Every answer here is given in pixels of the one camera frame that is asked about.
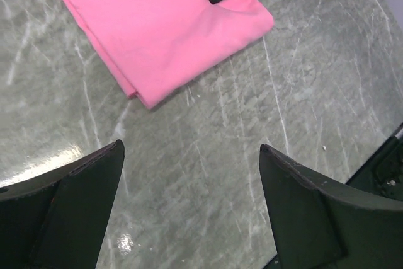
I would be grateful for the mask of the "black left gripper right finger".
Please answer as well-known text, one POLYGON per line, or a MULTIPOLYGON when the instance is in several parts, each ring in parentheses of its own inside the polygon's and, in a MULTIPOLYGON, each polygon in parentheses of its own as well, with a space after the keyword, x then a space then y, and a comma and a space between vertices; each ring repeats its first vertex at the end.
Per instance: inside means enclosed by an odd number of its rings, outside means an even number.
POLYGON ((263 144, 276 256, 268 268, 401 268, 402 201, 338 182, 263 144))

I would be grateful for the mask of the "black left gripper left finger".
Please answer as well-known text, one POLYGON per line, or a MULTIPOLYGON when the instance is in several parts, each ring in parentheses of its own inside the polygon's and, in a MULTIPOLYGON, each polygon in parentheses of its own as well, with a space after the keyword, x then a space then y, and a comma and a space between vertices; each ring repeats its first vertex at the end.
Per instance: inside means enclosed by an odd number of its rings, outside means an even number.
POLYGON ((124 158, 117 140, 1 187, 1 268, 95 268, 124 158))

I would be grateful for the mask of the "pink t-shirt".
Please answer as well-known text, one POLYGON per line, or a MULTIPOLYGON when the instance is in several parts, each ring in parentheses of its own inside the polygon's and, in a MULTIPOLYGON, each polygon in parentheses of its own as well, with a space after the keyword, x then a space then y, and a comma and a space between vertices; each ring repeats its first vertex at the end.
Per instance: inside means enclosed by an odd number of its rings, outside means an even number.
POLYGON ((273 27, 258 0, 63 0, 127 96, 152 108, 273 27))

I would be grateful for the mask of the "aluminium rail frame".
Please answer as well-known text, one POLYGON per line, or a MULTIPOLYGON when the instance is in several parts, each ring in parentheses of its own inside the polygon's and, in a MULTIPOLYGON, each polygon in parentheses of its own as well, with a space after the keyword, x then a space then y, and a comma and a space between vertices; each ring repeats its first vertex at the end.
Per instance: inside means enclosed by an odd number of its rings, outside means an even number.
POLYGON ((393 137, 396 137, 399 141, 403 139, 403 123, 398 126, 398 128, 394 131, 393 137))

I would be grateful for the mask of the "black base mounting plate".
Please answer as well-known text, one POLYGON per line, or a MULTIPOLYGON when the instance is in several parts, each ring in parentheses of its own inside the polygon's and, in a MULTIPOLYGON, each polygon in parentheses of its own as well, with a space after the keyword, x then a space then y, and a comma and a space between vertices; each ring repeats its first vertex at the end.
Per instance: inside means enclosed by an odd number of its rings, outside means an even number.
POLYGON ((346 182, 348 186, 402 201, 402 139, 389 137, 346 182))

